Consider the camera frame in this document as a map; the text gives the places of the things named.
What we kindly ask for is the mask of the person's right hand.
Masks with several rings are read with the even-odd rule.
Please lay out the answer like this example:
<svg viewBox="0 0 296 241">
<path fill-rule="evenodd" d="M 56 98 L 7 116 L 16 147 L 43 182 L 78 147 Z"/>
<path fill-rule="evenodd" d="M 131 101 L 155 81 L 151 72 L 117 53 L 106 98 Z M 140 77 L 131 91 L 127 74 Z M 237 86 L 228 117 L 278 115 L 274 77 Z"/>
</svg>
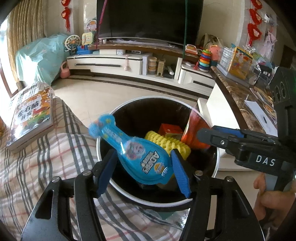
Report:
<svg viewBox="0 0 296 241">
<path fill-rule="evenodd" d="M 291 189 L 289 191 L 266 191 L 265 175 L 260 173 L 255 179 L 253 186 L 255 189 L 258 189 L 253 209 L 257 219 L 264 219 L 266 210 L 268 208 L 273 209 L 274 212 L 270 218 L 273 225 L 279 227 L 295 200 L 295 180 L 292 181 Z"/>
</svg>

